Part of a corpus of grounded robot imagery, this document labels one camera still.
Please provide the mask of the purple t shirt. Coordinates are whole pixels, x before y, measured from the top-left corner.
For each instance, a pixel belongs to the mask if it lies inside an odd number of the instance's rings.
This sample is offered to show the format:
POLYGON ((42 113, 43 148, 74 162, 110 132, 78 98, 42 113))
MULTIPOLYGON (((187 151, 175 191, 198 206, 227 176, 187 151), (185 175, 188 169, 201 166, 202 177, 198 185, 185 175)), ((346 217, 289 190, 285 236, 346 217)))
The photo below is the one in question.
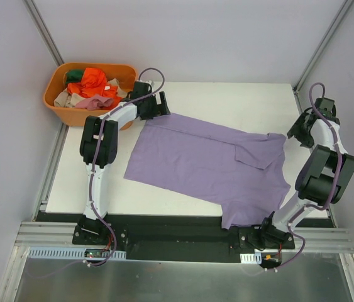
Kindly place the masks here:
POLYGON ((258 225, 290 189, 283 175, 285 141, 278 133, 161 116, 145 123, 124 176, 220 205, 224 229, 258 225))

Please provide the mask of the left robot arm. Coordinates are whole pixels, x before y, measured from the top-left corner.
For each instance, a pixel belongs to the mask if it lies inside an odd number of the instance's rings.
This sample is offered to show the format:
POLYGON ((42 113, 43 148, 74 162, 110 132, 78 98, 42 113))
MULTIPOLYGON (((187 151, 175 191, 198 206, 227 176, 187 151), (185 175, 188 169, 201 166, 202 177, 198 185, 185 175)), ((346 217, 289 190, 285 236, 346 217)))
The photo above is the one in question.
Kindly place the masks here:
POLYGON ((118 153, 118 133, 136 119, 150 120, 169 115, 165 93, 151 84, 136 81, 133 90, 117 107, 101 116, 88 116, 79 152, 86 164, 87 201, 74 229, 73 244, 104 245, 114 238, 102 222, 108 213, 109 170, 118 153))

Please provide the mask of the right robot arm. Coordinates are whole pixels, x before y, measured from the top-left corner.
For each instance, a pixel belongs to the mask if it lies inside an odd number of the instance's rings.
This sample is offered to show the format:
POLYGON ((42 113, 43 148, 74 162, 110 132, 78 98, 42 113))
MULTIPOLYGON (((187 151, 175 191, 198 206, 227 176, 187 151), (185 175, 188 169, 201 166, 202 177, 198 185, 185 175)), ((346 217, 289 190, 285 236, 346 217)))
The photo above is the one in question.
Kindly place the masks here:
POLYGON ((312 211, 337 203, 354 173, 354 156, 344 148, 340 121, 332 99, 321 97, 305 110, 287 133, 312 150, 295 183, 296 193, 262 222, 258 240, 263 248, 290 243, 298 223, 312 211))

